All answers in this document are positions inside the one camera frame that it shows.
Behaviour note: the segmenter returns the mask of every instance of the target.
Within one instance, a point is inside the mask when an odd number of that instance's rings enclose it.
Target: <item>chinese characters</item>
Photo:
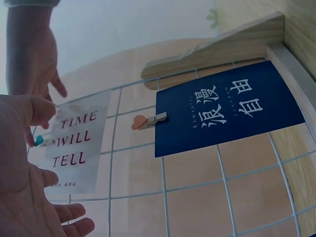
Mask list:
[[[221,108],[222,107],[220,106],[220,104],[218,104],[218,107],[216,110],[211,110],[210,112],[202,112],[202,114],[201,112],[199,112],[198,115],[201,119],[201,122],[203,122],[202,127],[207,126],[207,124],[205,123],[206,120],[210,120],[208,122],[208,127],[210,127],[211,125],[217,125],[216,123],[213,123],[213,122],[221,122],[222,124],[226,123],[227,121],[223,119],[224,115],[219,113]]]
[[[215,92],[216,86],[213,85],[213,89],[201,89],[201,91],[195,92],[197,103],[201,103],[201,99],[203,99],[203,104],[206,102],[212,102],[212,100],[216,101],[219,99],[218,94]]]
[[[243,80],[236,80],[232,82],[232,87],[229,89],[229,87],[226,87],[226,91],[228,94],[228,98],[232,98],[229,94],[230,91],[236,91],[237,95],[239,95],[240,93],[243,92],[247,92],[247,91],[252,91],[252,87],[250,86],[250,84],[248,83],[248,79],[243,79]],[[216,86],[213,85],[213,88],[203,88],[200,91],[195,92],[195,97],[196,97],[196,104],[199,104],[203,102],[203,105],[206,106],[205,104],[207,102],[216,102],[217,100],[220,99],[219,94],[215,91],[216,90]],[[191,109],[193,109],[193,101],[192,99],[190,100],[191,103]],[[252,113],[254,112],[258,112],[258,111],[262,111],[263,108],[260,106],[259,104],[259,99],[252,99],[252,100],[248,100],[248,101],[239,101],[239,105],[240,108],[238,110],[238,112],[242,112],[245,115],[248,115],[250,117],[253,118]],[[227,120],[225,119],[225,113],[220,112],[222,109],[222,106],[220,105],[220,103],[214,104],[214,103],[209,103],[209,106],[211,106],[211,108],[205,108],[203,111],[198,112],[198,116],[200,118],[201,121],[201,128],[203,127],[210,127],[212,125],[218,125],[218,124],[225,124],[227,123]],[[192,115],[193,119],[194,119],[194,126],[193,128],[197,128],[197,124],[196,124],[196,116],[193,114]]]

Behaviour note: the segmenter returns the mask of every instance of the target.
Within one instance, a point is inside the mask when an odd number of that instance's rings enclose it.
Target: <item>white wire grid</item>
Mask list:
[[[164,166],[164,157],[160,157],[161,159],[161,175],[162,175],[162,190],[161,191],[157,191],[157,192],[151,192],[151,193],[145,193],[145,194],[136,194],[136,195],[127,195],[127,196],[118,196],[118,197],[113,197],[112,196],[112,193],[111,193],[111,190],[112,190],[112,166],[113,166],[113,154],[116,153],[116,152],[121,152],[121,151],[126,151],[126,150],[132,150],[132,149],[136,149],[136,148],[140,148],[140,147],[145,147],[145,146],[150,146],[150,145],[153,145],[155,144],[154,142],[150,142],[150,143],[145,143],[145,144],[142,144],[142,145],[137,145],[137,146],[132,146],[132,147],[127,147],[127,148],[122,148],[122,149],[117,149],[117,150],[114,150],[114,139],[115,139],[115,134],[116,134],[116,125],[117,125],[117,120],[118,120],[118,116],[121,116],[121,115],[126,115],[126,114],[130,114],[130,113],[134,113],[134,112],[139,112],[139,111],[143,111],[143,110],[147,110],[147,109],[151,109],[151,108],[155,108],[156,106],[149,106],[149,107],[144,107],[144,108],[141,108],[141,109],[137,109],[137,110],[132,110],[132,111],[129,111],[129,112],[124,112],[124,113],[119,113],[119,106],[120,106],[120,101],[121,101],[121,95],[122,95],[122,89],[125,88],[125,87],[128,87],[128,86],[132,86],[132,85],[136,85],[136,84],[139,84],[139,83],[144,83],[146,81],[157,81],[158,82],[158,91],[160,90],[160,78],[152,78],[152,79],[148,79],[148,80],[139,80],[139,81],[135,81],[135,82],[132,82],[132,83],[128,83],[128,84],[125,84],[125,85],[121,85],[121,86],[118,86],[118,87],[115,87],[115,88],[111,88],[111,89],[108,89],[108,90],[111,90],[111,91],[114,91],[114,90],[119,90],[119,98],[118,98],[118,105],[117,105],[117,109],[116,109],[116,114],[113,115],[113,116],[108,116],[107,119],[109,118],[115,118],[115,124],[114,124],[114,129],[113,129],[113,134],[112,134],[112,144],[111,144],[111,150],[110,151],[107,151],[107,152],[101,152],[100,155],[104,155],[104,154],[109,154],[111,156],[110,158],[110,178],[109,178],[109,192],[108,192],[108,197],[104,197],[104,198],[83,198],[83,199],[76,199],[75,201],[76,202],[84,202],[84,201],[101,201],[101,200],[107,200],[108,201],[108,234],[107,236],[108,237],[111,237],[111,200],[114,200],[114,199],[123,199],[123,198],[134,198],[134,197],[144,197],[144,196],[151,196],[151,195],[156,195],[156,194],[163,194],[163,201],[164,201],[164,213],[165,213],[165,225],[166,225],[166,237],[172,237],[172,234],[170,233],[170,227],[169,227],[169,217],[168,217],[168,201],[167,201],[167,193],[168,192],[173,192],[173,191],[180,191],[180,190],[186,190],[186,189],[192,189],[192,188],[196,188],[196,187],[202,187],[202,186],[208,186],[208,185],[212,185],[212,184],[215,184],[215,183],[221,183],[223,182],[224,183],[224,186],[225,186],[225,191],[226,191],[226,195],[227,195],[227,201],[228,201],[228,206],[229,206],[229,211],[230,211],[230,216],[231,216],[231,221],[232,221],[232,227],[233,227],[233,233],[232,235],[228,236],[228,237],[238,237],[238,236],[242,236],[242,235],[245,235],[245,234],[249,234],[249,233],[253,233],[253,232],[257,232],[259,230],[262,230],[262,229],[266,229],[266,228],[269,228],[269,227],[272,227],[274,225],[277,225],[277,224],[280,224],[282,222],[285,222],[287,220],[290,220],[292,218],[294,218],[294,222],[295,222],[295,226],[296,226],[296,232],[297,232],[297,236],[298,237],[301,237],[301,231],[300,231],[300,225],[299,225],[299,220],[298,220],[298,215],[301,215],[303,213],[306,213],[314,208],[316,208],[316,204],[315,205],[312,205],[310,207],[308,207],[307,209],[303,210],[303,211],[300,211],[300,212],[297,212],[296,211],[296,208],[295,208],[295,204],[294,204],[294,200],[293,200],[293,196],[291,194],[291,190],[290,190],[290,186],[289,186],[289,182],[287,180],[287,177],[286,177],[286,174],[285,174],[285,170],[284,170],[284,167],[283,165],[284,164],[287,164],[289,162],[292,162],[292,161],[295,161],[295,160],[298,160],[298,159],[301,159],[301,158],[304,158],[304,157],[307,157],[309,155],[312,155],[312,154],[316,154],[316,150],[313,150],[313,151],[310,151],[308,153],[305,153],[303,155],[300,155],[300,156],[296,156],[296,157],[293,157],[293,158],[290,158],[288,160],[285,160],[285,161],[281,161],[280,159],[280,155],[277,151],[277,147],[272,139],[272,136],[270,133],[268,133],[269,135],[269,139],[270,139],[270,142],[271,142],[271,145],[273,147],[273,150],[275,152],[275,156],[277,158],[277,163],[276,164],[273,164],[273,165],[269,165],[269,166],[266,166],[266,167],[263,167],[263,168],[260,168],[260,169],[256,169],[256,170],[253,170],[253,171],[250,171],[250,172],[247,172],[247,173],[244,173],[244,174],[239,174],[239,175],[235,175],[235,176],[231,176],[231,177],[226,177],[226,174],[225,174],[225,167],[223,165],[223,160],[222,160],[222,157],[221,157],[221,151],[219,149],[219,146],[216,145],[217,147],[217,154],[218,154],[218,159],[219,159],[219,163],[220,163],[220,167],[221,167],[221,171],[222,171],[222,179],[217,179],[217,180],[212,180],[212,181],[209,181],[209,182],[204,182],[204,183],[199,183],[199,184],[195,184],[195,185],[189,185],[189,186],[184,186],[184,187],[179,187],[179,188],[173,188],[173,189],[167,189],[166,188],[166,178],[165,178],[165,166]],[[98,93],[101,93],[101,92],[104,92],[104,91],[100,91],[100,92],[97,92],[97,93],[94,93],[94,94],[91,94],[91,95],[88,95],[88,96],[85,96],[85,97],[90,97],[92,95],[95,95],[95,94],[98,94]],[[316,136],[315,134],[313,133],[313,131],[310,129],[310,126],[308,124],[308,122],[306,122],[307,126],[308,126],[308,129],[313,137],[313,140],[314,142],[316,143]],[[248,175],[252,175],[252,174],[255,174],[255,173],[259,173],[259,172],[263,172],[263,171],[266,171],[266,170],[270,170],[270,169],[273,169],[275,167],[280,167],[280,170],[281,170],[281,173],[282,173],[282,176],[283,176],[283,179],[284,179],[284,182],[285,182],[285,186],[286,186],[286,190],[287,190],[287,193],[288,193],[288,197],[289,197],[289,201],[290,201],[290,204],[291,204],[291,208],[292,208],[292,215],[290,216],[287,216],[283,219],[280,219],[278,221],[275,221],[275,222],[271,222],[267,225],[262,225],[260,227],[257,227],[257,228],[254,228],[254,229],[251,229],[251,230],[247,230],[247,231],[243,231],[243,232],[238,232],[237,231],[237,228],[236,228],[236,222],[235,222],[235,217],[234,217],[234,211],[233,211],[233,203],[231,201],[231,197],[230,197],[230,192],[229,192],[229,185],[228,185],[228,181],[229,180],[233,180],[233,179],[238,179],[238,178],[242,178],[242,177],[245,177],[245,176],[248,176]],[[59,202],[59,201],[64,201],[64,200],[50,200],[51,202]],[[68,203],[72,203],[72,196],[69,195],[69,200],[68,200]]]

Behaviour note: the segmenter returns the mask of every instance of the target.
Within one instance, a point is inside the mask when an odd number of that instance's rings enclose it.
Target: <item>dark blue book cover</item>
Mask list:
[[[304,123],[270,61],[157,92],[155,157],[185,152]]]

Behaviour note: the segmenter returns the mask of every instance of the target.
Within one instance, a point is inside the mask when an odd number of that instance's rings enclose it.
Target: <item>heart-shaped clothespin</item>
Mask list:
[[[143,115],[137,115],[134,118],[134,123],[132,125],[133,130],[137,130],[142,127],[145,123],[147,123],[147,118]]]

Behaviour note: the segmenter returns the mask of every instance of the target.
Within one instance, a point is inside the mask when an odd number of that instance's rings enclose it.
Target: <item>hand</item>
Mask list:
[[[44,187],[57,175],[27,160],[23,130],[47,122],[55,106],[37,96],[0,96],[0,236],[82,237],[94,229],[91,219],[70,225],[85,213],[80,204],[52,205]]]
[[[67,91],[57,72],[57,48],[49,28],[51,8],[14,7],[9,9],[7,25],[7,86],[10,95],[38,95],[52,101],[48,84],[63,97]],[[45,122],[44,129],[49,127]],[[34,139],[25,129],[29,146]]]

